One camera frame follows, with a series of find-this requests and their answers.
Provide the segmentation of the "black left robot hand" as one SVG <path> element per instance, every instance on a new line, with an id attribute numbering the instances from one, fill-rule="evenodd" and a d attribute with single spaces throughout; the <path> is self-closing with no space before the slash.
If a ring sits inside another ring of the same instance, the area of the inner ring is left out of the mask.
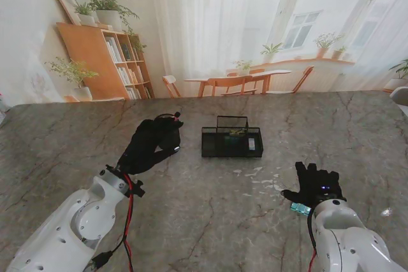
<path id="1" fill-rule="evenodd" d="M 181 142 L 179 129 L 183 125 L 176 117 L 143 120 L 117 163 L 119 169 L 137 175 L 177 153 Z"/>

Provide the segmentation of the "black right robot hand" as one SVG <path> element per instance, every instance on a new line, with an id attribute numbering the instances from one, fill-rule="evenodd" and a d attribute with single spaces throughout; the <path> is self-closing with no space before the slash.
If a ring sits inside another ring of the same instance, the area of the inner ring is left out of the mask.
<path id="1" fill-rule="evenodd" d="M 319 203 L 329 199 L 347 201 L 342 195 L 339 174 L 336 171 L 318 170 L 316 164 L 309 163 L 305 166 L 303 162 L 296 162 L 295 168 L 300 190 L 298 192 L 282 190 L 280 193 L 287 200 L 309 208 L 315 208 Z"/>

